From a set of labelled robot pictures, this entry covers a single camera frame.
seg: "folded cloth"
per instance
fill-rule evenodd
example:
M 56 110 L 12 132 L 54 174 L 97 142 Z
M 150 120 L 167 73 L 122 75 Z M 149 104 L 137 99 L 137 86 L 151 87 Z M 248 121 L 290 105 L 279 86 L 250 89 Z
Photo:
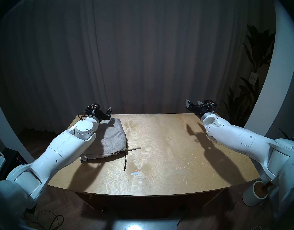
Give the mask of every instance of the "folded cloth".
M 96 134 L 96 140 L 80 156 L 80 161 L 103 158 L 127 150 L 126 134 L 119 119 L 102 120 Z

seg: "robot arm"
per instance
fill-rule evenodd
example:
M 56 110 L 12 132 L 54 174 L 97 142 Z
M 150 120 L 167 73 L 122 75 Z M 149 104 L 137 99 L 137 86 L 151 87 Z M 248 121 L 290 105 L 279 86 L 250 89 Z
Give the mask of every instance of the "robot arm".
M 268 180 L 279 186 L 278 213 L 282 214 L 294 199 L 294 141 L 282 138 L 273 140 L 230 125 L 214 114 L 216 103 L 210 100 L 198 102 L 198 105 L 186 100 L 185 105 L 199 117 L 208 139 L 261 164 Z
M 100 105 L 92 104 L 85 113 L 87 116 L 84 120 L 58 135 L 38 159 L 14 168 L 6 181 L 0 181 L 0 192 L 5 199 L 12 199 L 9 203 L 12 212 L 21 215 L 26 208 L 31 209 L 36 205 L 51 178 L 74 162 L 96 139 L 95 131 L 101 120 L 110 119 L 111 108 L 104 114 Z M 14 201 L 14 194 L 21 196 L 21 201 Z
M 293 141 L 269 139 L 250 130 L 230 125 L 225 119 L 213 114 L 216 104 L 210 100 L 198 102 L 198 105 L 186 100 L 186 107 L 199 117 L 208 139 L 258 161 L 269 181 L 279 185 L 280 171 L 286 161 L 291 156 L 294 157 Z

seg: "black cord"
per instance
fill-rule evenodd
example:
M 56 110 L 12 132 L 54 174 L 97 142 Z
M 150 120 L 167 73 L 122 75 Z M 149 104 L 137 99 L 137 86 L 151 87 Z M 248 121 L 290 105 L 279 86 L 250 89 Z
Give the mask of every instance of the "black cord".
M 127 167 L 127 154 L 126 154 L 126 151 L 125 152 L 125 166 L 124 166 L 124 173 L 125 173 L 125 170 L 126 170 L 126 167 Z
M 214 104 L 212 110 L 215 111 L 215 109 L 216 109 L 216 107 L 217 107 L 217 104 L 216 104 L 214 101 L 210 101 L 210 102 L 208 102 L 208 103 L 205 103 L 204 105 L 200 106 L 199 108 L 206 107 L 206 106 L 208 106 L 208 105 L 210 105 L 210 104 Z
M 54 216 L 55 216 L 54 219 L 53 219 L 53 221 L 51 222 L 51 224 L 50 224 L 48 230 L 57 230 L 57 229 L 63 224 L 63 222 L 64 222 L 64 217 L 63 217 L 63 215 L 61 215 L 61 214 L 56 215 L 54 212 L 51 212 L 51 211 L 49 211 L 49 210 L 42 210 L 42 211 L 40 211 L 40 212 L 38 213 L 37 217 L 36 217 L 37 222 L 34 222 L 34 221 L 32 221 L 32 220 L 26 218 L 25 215 L 24 215 L 24 219 L 27 219 L 27 220 L 29 220 L 31 223 L 36 224 L 36 225 L 37 225 L 39 228 L 41 228 L 42 230 L 47 230 L 46 228 L 44 228 L 44 227 L 39 223 L 39 214 L 42 213 L 42 212 L 50 212 L 50 213 L 54 214 Z M 58 217 L 60 217 L 60 216 L 62 217 L 62 222 L 61 222 L 61 224 L 59 223 L 59 219 L 58 219 Z M 52 225 L 53 225 L 53 223 L 54 223 L 55 220 L 57 220 L 57 226 L 56 226 L 55 228 L 51 229 L 51 227 L 52 227 Z
M 81 112 L 81 113 L 79 113 L 79 114 L 77 115 L 79 119 L 80 119 L 79 115 L 82 114 L 82 113 L 85 113 L 85 111 L 83 111 L 83 112 Z

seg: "wooden table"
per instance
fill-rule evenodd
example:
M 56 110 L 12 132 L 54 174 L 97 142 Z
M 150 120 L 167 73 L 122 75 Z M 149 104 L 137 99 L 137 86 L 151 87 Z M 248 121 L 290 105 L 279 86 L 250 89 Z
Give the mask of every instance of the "wooden table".
M 80 193 L 162 196 L 212 191 L 259 178 L 249 157 L 211 142 L 194 114 L 112 117 L 121 120 L 128 147 L 142 147 L 128 152 L 125 173 L 124 154 L 85 163 L 78 158 L 49 185 Z

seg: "gray curtain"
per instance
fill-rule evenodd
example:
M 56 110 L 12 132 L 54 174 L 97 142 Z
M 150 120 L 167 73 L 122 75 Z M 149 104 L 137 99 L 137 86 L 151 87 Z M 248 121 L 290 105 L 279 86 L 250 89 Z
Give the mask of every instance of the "gray curtain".
M 59 133 L 91 103 L 185 113 L 251 69 L 262 0 L 22 0 L 0 22 L 0 72 L 28 128 Z

